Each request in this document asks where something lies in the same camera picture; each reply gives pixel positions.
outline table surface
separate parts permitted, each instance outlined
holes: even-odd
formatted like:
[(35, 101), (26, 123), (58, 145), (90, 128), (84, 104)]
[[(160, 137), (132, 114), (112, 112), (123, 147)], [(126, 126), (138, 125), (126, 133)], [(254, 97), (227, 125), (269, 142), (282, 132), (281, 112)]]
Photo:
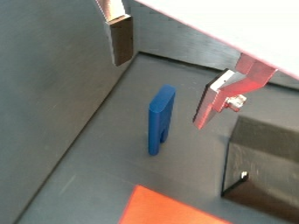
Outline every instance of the table surface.
[(297, 1), (136, 1), (299, 79)]
[[(233, 223), (287, 223), (223, 199), (221, 186), (239, 115), (299, 130), (298, 92), (267, 85), (249, 94), (239, 113), (225, 110), (199, 131), (193, 116), (206, 83), (215, 75), (215, 70), (136, 56), (19, 224), (115, 224), (135, 185)], [(176, 88), (172, 123), (160, 153), (151, 157), (147, 110), (163, 84)]]

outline gray floor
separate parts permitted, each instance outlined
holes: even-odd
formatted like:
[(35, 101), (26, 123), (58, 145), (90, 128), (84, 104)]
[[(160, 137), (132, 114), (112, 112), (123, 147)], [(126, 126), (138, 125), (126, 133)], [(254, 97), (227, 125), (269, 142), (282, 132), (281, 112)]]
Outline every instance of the gray floor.
[[(62, 160), (20, 223), (118, 223), (136, 184), (234, 223), (285, 223), (221, 198), (230, 134), (239, 114), (223, 111), (202, 131), (193, 116), (215, 71), (139, 54)], [(176, 87), (172, 126), (160, 154), (147, 154), (147, 107), (163, 84)], [(241, 114), (299, 130), (299, 94), (267, 86)]]

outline orange patch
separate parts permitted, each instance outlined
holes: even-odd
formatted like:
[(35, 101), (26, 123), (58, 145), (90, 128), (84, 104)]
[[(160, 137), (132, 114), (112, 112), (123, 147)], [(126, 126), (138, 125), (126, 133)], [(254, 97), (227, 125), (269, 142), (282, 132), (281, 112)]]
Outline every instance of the orange patch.
[(138, 185), (119, 224), (230, 224)]

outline gray wall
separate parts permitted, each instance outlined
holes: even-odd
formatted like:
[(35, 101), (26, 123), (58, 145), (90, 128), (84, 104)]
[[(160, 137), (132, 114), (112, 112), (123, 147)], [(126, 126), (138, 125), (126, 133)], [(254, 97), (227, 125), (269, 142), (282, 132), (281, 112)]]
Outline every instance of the gray wall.
[(24, 210), (126, 68), (92, 1), (2, 1), (0, 223)]
[[(234, 70), (239, 51), (135, 0), (128, 0), (128, 4), (139, 23), (136, 30), (140, 51), (195, 65)], [(299, 89), (299, 81), (281, 72), (271, 82)]]

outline blue rectangular block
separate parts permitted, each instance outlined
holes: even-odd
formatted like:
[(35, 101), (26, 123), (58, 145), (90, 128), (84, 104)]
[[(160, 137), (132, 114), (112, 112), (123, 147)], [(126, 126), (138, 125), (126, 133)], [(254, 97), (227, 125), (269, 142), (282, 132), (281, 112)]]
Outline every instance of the blue rectangular block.
[(159, 153), (160, 143), (168, 136), (172, 111), (174, 111), (175, 88), (163, 85), (148, 109), (148, 153), (154, 156)]

